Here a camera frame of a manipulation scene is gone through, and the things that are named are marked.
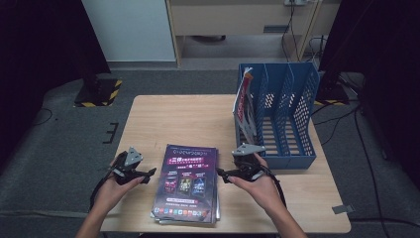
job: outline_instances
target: black and yellow tape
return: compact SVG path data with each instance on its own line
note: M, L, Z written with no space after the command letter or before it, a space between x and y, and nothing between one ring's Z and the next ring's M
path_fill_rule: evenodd
M109 97L107 96L107 100L103 100L100 102L95 102L95 101L78 101L78 102L74 102L74 106L75 107L96 107L96 106L110 106L112 105L112 103L114 102L115 98L117 97L118 91L120 90L120 86L121 83L123 82L123 80L115 80L115 84L113 85L113 87L111 88L109 94Z

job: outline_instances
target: person's left hand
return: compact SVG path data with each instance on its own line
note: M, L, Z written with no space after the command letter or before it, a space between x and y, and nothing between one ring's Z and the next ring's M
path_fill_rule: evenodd
M115 181L115 175L111 173L110 177L99 188L93 207L99 207L108 213L129 190L142 182L143 179L144 177L134 178L126 184L119 185Z

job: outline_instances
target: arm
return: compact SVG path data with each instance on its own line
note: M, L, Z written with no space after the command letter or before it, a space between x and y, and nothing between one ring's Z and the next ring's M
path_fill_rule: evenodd
M76 238L96 238L108 212L120 199L143 180L135 178L124 185L119 185L114 177L108 178L98 191L98 195L90 212L80 226Z
M258 154L255 155L260 163L266 166L266 161ZM282 203L274 181L270 177L264 175L254 182L229 177L229 181L247 191L253 197L257 204L271 218L282 238L307 237Z

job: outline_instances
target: magazine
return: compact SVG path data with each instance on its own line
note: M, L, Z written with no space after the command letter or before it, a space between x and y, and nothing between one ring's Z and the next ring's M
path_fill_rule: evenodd
M250 93L250 86L253 80L252 70L251 67L244 69L241 84L235 98L233 114L247 140L247 144L254 145L256 143L257 128L254 119L253 99Z
M151 217L161 224L215 223L218 150L167 145Z

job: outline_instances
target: cable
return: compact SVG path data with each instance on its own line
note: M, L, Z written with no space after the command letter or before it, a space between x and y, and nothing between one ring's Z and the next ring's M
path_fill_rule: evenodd
M294 5L295 5L294 0L290 0L290 19L289 19L289 22L288 22L288 24L287 24L287 28L286 28L286 29L287 29L287 30L288 30L288 29L290 29L291 35L292 35L292 37L293 37L294 48L295 48L295 50L296 50L296 57L297 57L297 60L298 60L298 61L300 61L299 54L298 54L298 51L297 51L296 38L295 38L294 33L293 33L293 14L294 14ZM286 52L286 50L285 50L285 48L284 48L284 35L285 35L285 32L284 32L283 36L281 36L281 47L282 47L282 49L283 49L283 52L284 52L284 55L285 55L285 57L286 57L287 62L289 62L289 59L288 59L288 56L287 56L287 52Z
M355 88L360 88L359 86L358 86L358 84L357 83L355 83L353 80L352 80L352 78L349 76L349 73L348 72L346 72L346 76L347 76L347 79L345 79L341 74L339 75L339 78L340 79L342 79L342 80L345 80L348 84L350 84L351 86L353 86L353 87L355 87Z
M294 49L296 50L297 60L300 61L299 53L297 51L296 38L295 38L294 32L293 32L293 14L294 14L294 6L295 6L295 3L294 3L294 0L291 0L290 2L291 2L291 7L290 7L290 20L289 20L288 26L290 26L291 36L293 37Z
M306 61L314 61L315 60L315 58L317 57L317 56L319 56L319 52L317 52L317 53L315 53L314 55L312 55L312 54L310 54L311 55L311 57L309 58L309 59L307 59Z
M332 118L332 119L329 119L327 121L323 121L323 122L319 122L319 123L314 123L314 125L320 125L320 124L323 124L323 123L326 123L326 122L329 122L329 121L337 120L337 122L336 122L336 124L334 126L334 129L333 129L333 132L331 133L331 136L328 138L327 141L321 143L321 146L324 146L325 144L327 144L333 138L334 133L336 132L336 129L337 129L337 126L338 126L340 120L343 119L343 118L345 118L345 117L347 117L347 116L349 116L349 115L351 115L353 112L358 111L360 107L361 107L361 105L359 104L356 108L352 109L350 112L344 114L343 116Z
M283 189L281 188L281 185L280 185L280 180L278 180L275 177L275 174L273 174L272 171L269 168L267 168L263 165L260 165L260 168L263 170L263 172L266 175L268 175L274 181L275 187L277 187L278 194L280 195L280 199L283 202L284 206L287 208L286 199L284 197L284 192L283 192Z
M0 211L0 216L48 216L48 217L62 217L62 218L85 218L85 212L73 211L44 211L44 210L15 210L15 211Z
M334 120L345 118L345 117L349 116L350 114L354 113L355 111L359 110L360 107L361 107L361 105L359 104L356 108L352 109L350 112L344 114L343 116L339 116L339 117L328 119L326 121L314 123L314 125L321 125L321 124L324 124L324 123L327 123L327 122L330 122L330 121L334 121Z
M41 109L40 109L40 111L41 111L41 110L46 110L46 111L48 111L48 112L50 113L50 117L49 117L49 118L47 118L47 120L45 120L45 121L43 121L43 122L40 122L40 123L37 123L37 124L32 124L32 126L39 126L39 125L42 125L42 124L44 124L44 123L46 123L46 122L50 121L50 119L52 119L52 117L53 117L53 112L52 112L51 110L49 110L49 109L47 109L47 108L45 108L45 107L41 108Z
M362 92L362 89L360 87L356 86L356 84L353 82L348 82L341 76L341 74L339 74L339 82L347 86L355 94L355 96L359 96L359 94L361 94Z
M311 49L311 52L312 52L312 56L314 56L314 55L316 55L316 54L321 54L321 52L323 52L323 50L322 50L322 42L320 43L320 51L318 51L317 53L315 53L315 51L314 51L314 48L312 47L312 41L313 40L326 40L326 39L324 39L324 38L320 38L320 37L316 37L316 38L311 38L311 40L309 40L309 48Z
M380 218L350 218L349 219L352 222L376 222L376 221L380 221ZM420 228L420 224L411 222L411 221L406 221L406 220L400 220L400 219L394 219L394 218L387 218L387 217L382 217L383 221L388 221L388 222L393 222L393 223L399 223L399 224L404 224L404 225L410 225L416 228Z
M368 168L370 170L370 176L371 176L371 179L372 179L372 182L373 182L373 190L374 190L374 195L375 195L375 199L376 199L377 210L379 212L379 221L380 221L380 224L382 225L383 232L385 233L386 237L389 238L390 236L388 234L388 230L386 229L386 226L385 226L385 223L384 223L384 219L383 219L383 215L382 215L382 208L380 206L379 195L377 193L376 179L374 177L373 168L372 168L372 165L371 165L371 162L370 162L370 158L368 156L368 151L367 151L367 148L366 148L366 145L365 145L365 141L364 141L364 138L362 137L361 129L359 127L357 110L355 111L355 124L356 124L356 129L358 130L359 139L361 140L362 147L364 148L365 157L367 159Z
M324 53L324 50L322 50L324 48L324 35L321 36L321 42L319 43L319 59L322 58L322 54Z
M319 111L321 111L322 109L324 109L328 106L334 105L336 103L346 103L346 102L350 102L350 101L359 101L359 100L358 99L349 99L349 100L335 100L335 101L332 101L332 102L330 101L330 102L327 102L327 104L324 104L322 107L316 109L314 112L312 112L311 116L315 115L316 113L318 113Z
M113 165L109 171L107 172L107 174L96 184L95 188L92 191L92 194L90 195L90 206L89 206L89 211L92 209L93 205L95 204L95 198L96 198L96 194L99 191L99 188L101 188L101 186L105 183L106 180L110 179L112 176L111 173L114 171L116 165Z

